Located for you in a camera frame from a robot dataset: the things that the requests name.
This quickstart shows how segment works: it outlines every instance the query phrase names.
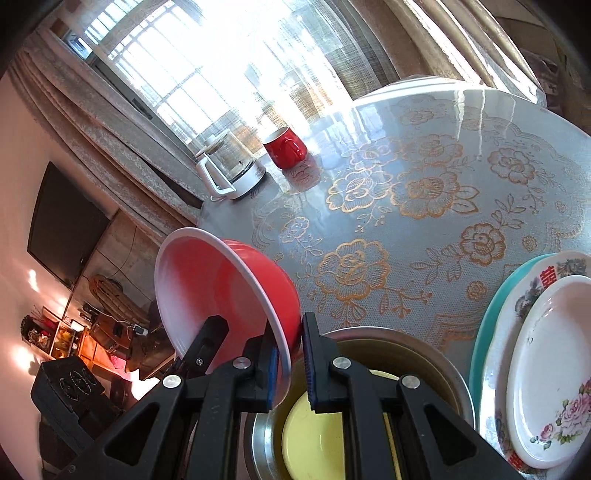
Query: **glass kettle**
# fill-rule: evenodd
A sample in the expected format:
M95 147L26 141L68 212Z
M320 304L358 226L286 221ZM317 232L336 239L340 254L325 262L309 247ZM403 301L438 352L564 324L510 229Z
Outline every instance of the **glass kettle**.
M214 197L239 198L265 174L265 167L229 129L209 137L195 157L197 172Z

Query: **round table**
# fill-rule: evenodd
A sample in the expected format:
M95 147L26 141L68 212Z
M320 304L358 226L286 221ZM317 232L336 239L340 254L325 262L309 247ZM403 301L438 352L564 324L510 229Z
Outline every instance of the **round table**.
M591 138L498 90L398 82L311 126L310 154L199 227L253 245L297 286L321 332L402 330L467 375L496 289L517 266L589 248Z

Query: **red mug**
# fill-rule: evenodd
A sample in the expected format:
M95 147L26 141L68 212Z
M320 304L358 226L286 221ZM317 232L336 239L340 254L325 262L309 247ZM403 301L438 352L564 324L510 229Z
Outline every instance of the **red mug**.
M289 127L274 131L262 144L271 160L281 169L293 167L308 154L304 142Z

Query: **black tv screen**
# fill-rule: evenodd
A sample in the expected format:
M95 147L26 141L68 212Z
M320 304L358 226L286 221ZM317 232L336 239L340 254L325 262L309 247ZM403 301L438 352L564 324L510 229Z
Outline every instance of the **black tv screen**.
M39 194L27 251L73 289L109 219L49 162Z

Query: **yellow bowl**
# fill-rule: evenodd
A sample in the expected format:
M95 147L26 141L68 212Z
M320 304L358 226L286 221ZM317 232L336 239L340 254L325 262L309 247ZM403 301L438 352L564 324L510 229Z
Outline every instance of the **yellow bowl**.
M377 370L374 375L398 377ZM397 478L400 467L394 449L394 438L388 416L384 414ZM294 404L283 428L283 460L293 480L345 480L345 447L340 413L314 413L308 394Z

